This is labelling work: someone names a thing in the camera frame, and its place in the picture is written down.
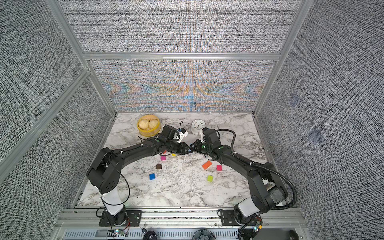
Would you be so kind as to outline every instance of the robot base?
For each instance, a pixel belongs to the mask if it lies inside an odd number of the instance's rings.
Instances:
[[[127,226],[129,219],[129,226],[138,227],[141,220],[140,210],[126,210],[125,207],[115,216],[109,214],[108,211],[103,211],[101,214],[99,226],[100,227],[110,227],[110,226]]]
[[[241,218],[236,210],[220,210],[220,219],[223,226],[241,226],[241,224],[247,223],[251,218]]]

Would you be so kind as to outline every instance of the orange block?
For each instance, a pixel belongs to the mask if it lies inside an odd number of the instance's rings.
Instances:
[[[211,161],[208,161],[208,162],[206,162],[206,163],[204,163],[203,164],[203,168],[204,168],[204,170],[206,170],[209,166],[211,166],[212,165],[212,163],[211,163]]]

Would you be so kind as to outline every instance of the steamed bun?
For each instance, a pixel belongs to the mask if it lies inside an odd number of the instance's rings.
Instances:
[[[139,125],[139,128],[141,128],[142,130],[146,130],[149,127],[149,120],[141,119],[138,125]]]
[[[154,129],[157,126],[158,123],[159,123],[159,121],[157,119],[150,120],[148,126],[149,126],[150,129]]]

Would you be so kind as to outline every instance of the gray textured wall panel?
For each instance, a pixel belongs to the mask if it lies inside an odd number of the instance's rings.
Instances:
[[[0,2],[0,161],[83,70],[45,1]]]
[[[118,112],[252,111],[273,61],[92,60]]]
[[[59,0],[85,51],[280,52],[301,0]]]
[[[49,239],[61,210],[71,206],[109,120],[86,79],[0,186],[0,239]]]
[[[315,1],[259,115],[313,239],[384,239],[383,12]]]

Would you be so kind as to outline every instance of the white marble surface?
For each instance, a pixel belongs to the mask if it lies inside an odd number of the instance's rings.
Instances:
[[[120,149],[140,142],[139,131],[136,127],[143,113],[119,114],[105,147]],[[189,135],[184,139],[187,144],[193,143],[198,136],[190,132],[193,120],[202,119],[208,128],[227,128],[236,132],[234,149],[243,156],[265,163],[266,157],[261,141],[249,113],[157,113],[161,124],[183,121],[182,127]],[[222,144],[230,145],[232,134],[221,133]],[[146,157],[138,160],[122,170],[131,188],[126,206],[136,207],[231,207],[249,197],[246,179],[233,169],[222,166],[221,172],[216,170],[217,161],[204,170],[202,164],[207,159],[198,153],[170,157],[161,161],[160,156]],[[156,164],[162,164],[161,170],[155,169]],[[155,180],[149,180],[149,174],[154,173]],[[208,175],[214,177],[208,182]],[[122,200],[128,196],[128,187],[120,178],[118,184]],[[78,203],[79,206],[102,206],[99,193],[89,182]]]

